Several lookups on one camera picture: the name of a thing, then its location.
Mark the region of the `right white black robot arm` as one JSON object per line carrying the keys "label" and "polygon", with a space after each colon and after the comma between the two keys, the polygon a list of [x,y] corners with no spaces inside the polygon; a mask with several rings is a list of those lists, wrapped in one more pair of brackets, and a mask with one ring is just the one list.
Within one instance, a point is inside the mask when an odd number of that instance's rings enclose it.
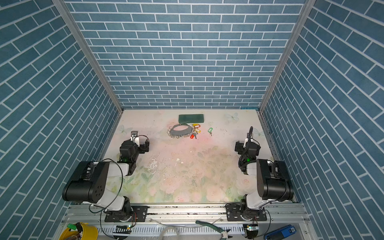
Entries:
{"label": "right white black robot arm", "polygon": [[291,201],[294,197],[286,163],[259,159],[260,150],[260,143],[253,138],[253,127],[250,127],[243,143],[238,141],[235,144],[235,151],[240,155],[239,169],[244,175],[257,177],[257,190],[245,194],[240,203],[240,216],[246,221],[263,221],[266,205]]}

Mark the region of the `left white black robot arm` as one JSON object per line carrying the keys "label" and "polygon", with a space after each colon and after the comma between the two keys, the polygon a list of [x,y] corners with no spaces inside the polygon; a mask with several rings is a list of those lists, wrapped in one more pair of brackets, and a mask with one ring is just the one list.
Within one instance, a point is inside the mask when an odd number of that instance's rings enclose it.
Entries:
{"label": "left white black robot arm", "polygon": [[150,140],[147,136],[132,131],[130,139],[120,146],[117,161],[104,159],[100,162],[80,162],[63,189],[63,200],[85,202],[100,208],[99,213],[106,215],[106,223],[145,222],[147,206],[132,206],[128,197],[107,190],[106,185],[109,178],[120,177],[120,192],[124,177],[134,173],[139,155],[147,153],[149,146]]}

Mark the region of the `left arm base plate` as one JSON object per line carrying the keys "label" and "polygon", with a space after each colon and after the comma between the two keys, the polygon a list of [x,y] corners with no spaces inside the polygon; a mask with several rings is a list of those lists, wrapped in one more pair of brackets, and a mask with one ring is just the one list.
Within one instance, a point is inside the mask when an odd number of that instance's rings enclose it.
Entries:
{"label": "left arm base plate", "polygon": [[123,208],[120,211],[106,211],[106,223],[137,223],[144,222],[147,217],[147,206],[132,206],[126,210]]}

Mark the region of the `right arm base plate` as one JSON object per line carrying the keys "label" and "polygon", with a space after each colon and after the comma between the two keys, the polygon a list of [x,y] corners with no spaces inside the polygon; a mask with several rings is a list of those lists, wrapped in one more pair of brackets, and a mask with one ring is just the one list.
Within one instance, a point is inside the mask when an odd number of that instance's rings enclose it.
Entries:
{"label": "right arm base plate", "polygon": [[225,205],[227,221],[266,221],[266,212],[262,210],[251,210],[240,204],[226,204]]}

